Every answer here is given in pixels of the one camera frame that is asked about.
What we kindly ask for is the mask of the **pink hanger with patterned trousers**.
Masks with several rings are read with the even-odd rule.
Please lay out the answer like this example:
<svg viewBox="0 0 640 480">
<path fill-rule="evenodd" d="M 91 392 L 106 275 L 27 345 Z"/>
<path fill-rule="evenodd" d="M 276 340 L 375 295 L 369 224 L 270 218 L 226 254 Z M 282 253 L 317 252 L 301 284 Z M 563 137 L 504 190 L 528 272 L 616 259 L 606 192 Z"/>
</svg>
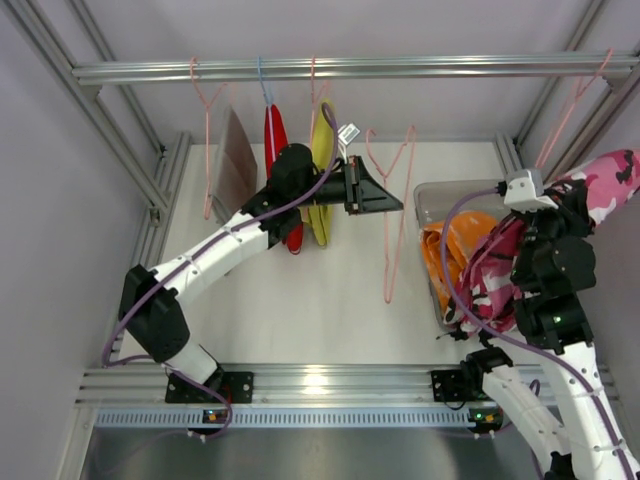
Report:
<svg viewBox="0 0 640 480">
<path fill-rule="evenodd" d="M 407 167 L 407 175 L 405 181 L 403 208 L 399 221 L 398 235 L 396 239 L 396 245 L 394 255 L 391 255 L 390 245 L 390 222 L 387 213 L 383 214 L 383 226 L 384 226 L 384 274 L 383 274 L 383 300 L 389 305 L 392 303 L 395 293 L 396 279 L 399 268 L 401 245 L 404 239 L 404 225 L 406 220 L 407 201 L 409 197 L 409 187 L 411 183 L 411 177 L 413 173 L 414 159 L 415 159 L 415 146 L 417 142 L 417 131 L 414 125 L 410 125 L 407 129 L 404 141 L 399 146 L 391 164 L 384 170 L 382 165 L 376 160 L 371 148 L 372 139 L 376 136 L 374 129 L 367 129 L 365 133 L 365 148 L 368 159 L 373 163 L 375 170 L 383 180 L 383 186 L 387 187 L 389 179 L 393 174 L 396 166 L 402 156 L 402 153 L 406 147 L 409 148 L 409 163 Z"/>
</svg>

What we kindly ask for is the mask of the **orange white trousers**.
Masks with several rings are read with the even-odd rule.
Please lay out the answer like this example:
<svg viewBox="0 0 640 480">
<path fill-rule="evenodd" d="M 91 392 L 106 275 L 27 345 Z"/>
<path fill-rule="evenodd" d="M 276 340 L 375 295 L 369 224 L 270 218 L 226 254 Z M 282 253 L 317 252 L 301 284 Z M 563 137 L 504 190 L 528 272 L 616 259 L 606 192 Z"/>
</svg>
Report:
<svg viewBox="0 0 640 480">
<path fill-rule="evenodd" d="M 468 265 L 472 254 L 480 242 L 491 233 L 498 224 L 493 216 L 477 210 L 458 213 L 451 220 L 448 233 L 442 235 L 444 222 L 426 225 L 420 235 L 421 251 L 431 284 L 436 292 L 441 319 L 450 294 L 445 284 L 445 271 L 456 282 Z"/>
</svg>

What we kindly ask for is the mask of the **pink patterned trousers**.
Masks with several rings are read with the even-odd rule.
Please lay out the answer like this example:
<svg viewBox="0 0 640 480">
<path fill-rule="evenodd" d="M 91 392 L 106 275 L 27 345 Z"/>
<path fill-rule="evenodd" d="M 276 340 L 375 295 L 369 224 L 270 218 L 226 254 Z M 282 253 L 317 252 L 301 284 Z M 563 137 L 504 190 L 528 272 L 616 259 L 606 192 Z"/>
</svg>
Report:
<svg viewBox="0 0 640 480">
<path fill-rule="evenodd" d="M 606 153 L 569 171 L 556 181 L 564 179 L 586 181 L 588 213 L 596 228 L 639 190 L 639 151 L 624 149 Z M 544 191 L 553 183 L 547 186 L 543 184 Z M 506 181 L 494 191 L 504 197 Z M 519 220 L 520 213 L 512 210 L 498 221 L 491 233 L 480 242 L 457 281 L 451 280 L 465 306 L 482 323 L 500 333 L 515 327 L 513 301 L 520 292 L 511 282 L 510 275 L 524 231 L 524 224 Z M 451 294 L 444 321 L 455 328 L 449 335 L 457 341 L 464 341 L 479 331 Z"/>
</svg>

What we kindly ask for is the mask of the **pink hanger with orange trousers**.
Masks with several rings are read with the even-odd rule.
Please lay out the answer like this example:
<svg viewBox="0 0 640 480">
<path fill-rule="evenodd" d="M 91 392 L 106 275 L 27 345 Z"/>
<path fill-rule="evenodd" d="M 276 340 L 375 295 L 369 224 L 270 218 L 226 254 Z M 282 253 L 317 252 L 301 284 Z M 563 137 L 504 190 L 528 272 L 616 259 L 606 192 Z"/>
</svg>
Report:
<svg viewBox="0 0 640 480">
<path fill-rule="evenodd" d="M 602 76 L 602 73 L 611 61 L 613 53 L 613 48 L 608 48 L 606 50 L 606 54 L 602 63 L 599 65 L 596 72 L 589 78 L 588 81 L 585 81 L 583 77 L 579 77 L 571 85 L 569 93 L 565 98 L 564 104 L 560 109 L 555 123 L 552 125 L 552 128 L 548 132 L 541 150 L 536 158 L 536 161 L 534 163 L 534 167 L 536 169 L 542 169 L 545 166 L 561 134 L 564 132 L 569 119 L 572 117 L 576 106 L 581 101 L 581 98 L 585 95 L 585 93 L 590 89 L 591 85 L 599 77 Z"/>
</svg>

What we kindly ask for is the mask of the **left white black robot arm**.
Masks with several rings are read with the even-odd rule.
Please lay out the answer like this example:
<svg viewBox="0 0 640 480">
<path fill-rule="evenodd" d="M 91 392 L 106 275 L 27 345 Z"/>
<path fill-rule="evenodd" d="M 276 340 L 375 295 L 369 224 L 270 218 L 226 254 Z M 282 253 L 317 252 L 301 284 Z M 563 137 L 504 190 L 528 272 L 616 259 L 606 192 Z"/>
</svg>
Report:
<svg viewBox="0 0 640 480">
<path fill-rule="evenodd" d="M 184 309 L 234 267 L 267 251 L 301 224 L 301 207 L 342 205 L 350 215 L 400 211 L 402 202 L 366 170 L 361 158 L 336 157 L 318 169 L 311 150 L 285 146 L 265 187 L 218 231 L 174 259 L 125 276 L 119 326 L 157 364 L 206 391 L 219 389 L 224 370 L 193 340 Z"/>
</svg>

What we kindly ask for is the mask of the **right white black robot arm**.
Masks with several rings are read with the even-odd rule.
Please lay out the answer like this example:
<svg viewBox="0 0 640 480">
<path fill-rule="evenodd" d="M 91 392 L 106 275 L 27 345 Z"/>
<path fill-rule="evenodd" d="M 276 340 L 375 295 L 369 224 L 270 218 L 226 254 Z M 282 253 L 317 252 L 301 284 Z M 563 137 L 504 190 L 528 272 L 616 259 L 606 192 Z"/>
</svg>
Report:
<svg viewBox="0 0 640 480">
<path fill-rule="evenodd" d="M 559 413 L 553 415 L 521 381 L 499 347 L 468 355 L 463 372 L 505 411 L 545 478 L 638 478 L 639 462 L 604 391 L 594 335 L 577 296 L 596 283 L 595 254 L 585 240 L 595 228 L 586 183 L 564 180 L 544 189 L 514 179 L 468 194 L 452 210 L 490 195 L 505 198 L 507 222 L 524 224 L 515 252 L 497 256 L 512 264 L 507 278 L 516 288 L 515 320 L 523 336 L 504 340 L 539 356 Z"/>
</svg>

